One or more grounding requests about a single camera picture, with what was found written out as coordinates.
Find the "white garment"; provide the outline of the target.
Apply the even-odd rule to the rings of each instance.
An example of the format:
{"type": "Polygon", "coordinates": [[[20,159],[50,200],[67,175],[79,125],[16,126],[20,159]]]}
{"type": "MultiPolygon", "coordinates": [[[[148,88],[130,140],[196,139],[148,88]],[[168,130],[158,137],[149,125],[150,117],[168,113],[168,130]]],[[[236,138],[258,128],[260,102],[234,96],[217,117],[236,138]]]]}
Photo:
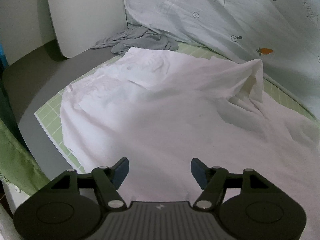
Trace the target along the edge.
{"type": "Polygon", "coordinates": [[[195,201],[190,163],[252,168],[306,211],[319,239],[319,127],[263,91],[263,63],[131,48],[66,87],[64,145],[89,172],[122,157],[126,202],[195,201]]]}

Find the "green cloth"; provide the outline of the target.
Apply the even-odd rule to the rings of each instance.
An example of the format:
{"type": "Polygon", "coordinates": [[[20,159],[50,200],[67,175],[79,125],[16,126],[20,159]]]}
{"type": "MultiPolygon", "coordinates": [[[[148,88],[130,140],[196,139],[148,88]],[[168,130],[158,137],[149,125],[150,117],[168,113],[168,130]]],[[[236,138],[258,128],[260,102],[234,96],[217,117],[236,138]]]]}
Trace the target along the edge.
{"type": "Polygon", "coordinates": [[[50,180],[31,154],[1,121],[1,181],[33,195],[50,180]]]}

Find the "grey crumpled garment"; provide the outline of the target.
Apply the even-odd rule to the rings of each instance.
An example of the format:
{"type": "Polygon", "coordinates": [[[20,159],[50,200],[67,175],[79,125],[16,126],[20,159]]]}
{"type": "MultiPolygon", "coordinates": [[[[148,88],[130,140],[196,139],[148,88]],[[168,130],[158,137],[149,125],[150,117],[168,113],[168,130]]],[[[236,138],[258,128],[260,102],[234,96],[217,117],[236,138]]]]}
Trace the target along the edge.
{"type": "Polygon", "coordinates": [[[91,49],[112,47],[111,53],[124,55],[130,48],[151,50],[178,50],[178,42],[163,33],[144,26],[126,29],[111,37],[99,40],[91,49]]]}

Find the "white rounded board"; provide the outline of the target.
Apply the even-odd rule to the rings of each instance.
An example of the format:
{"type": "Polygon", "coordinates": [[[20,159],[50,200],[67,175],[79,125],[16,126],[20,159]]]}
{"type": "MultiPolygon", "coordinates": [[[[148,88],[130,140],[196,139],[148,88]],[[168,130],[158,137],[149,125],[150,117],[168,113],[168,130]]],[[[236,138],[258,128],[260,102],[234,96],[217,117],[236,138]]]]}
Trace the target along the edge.
{"type": "Polygon", "coordinates": [[[124,31],[124,0],[48,0],[61,54],[73,58],[99,40],[124,31]]]}

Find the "carrot print light blue quilt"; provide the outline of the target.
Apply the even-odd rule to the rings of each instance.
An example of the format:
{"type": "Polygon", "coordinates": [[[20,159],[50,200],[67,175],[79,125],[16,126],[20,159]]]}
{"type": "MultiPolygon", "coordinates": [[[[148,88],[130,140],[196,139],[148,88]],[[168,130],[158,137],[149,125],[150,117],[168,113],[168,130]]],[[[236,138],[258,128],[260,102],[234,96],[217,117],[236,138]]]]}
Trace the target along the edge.
{"type": "Polygon", "coordinates": [[[124,0],[129,24],[265,73],[319,116],[319,0],[124,0]]]}

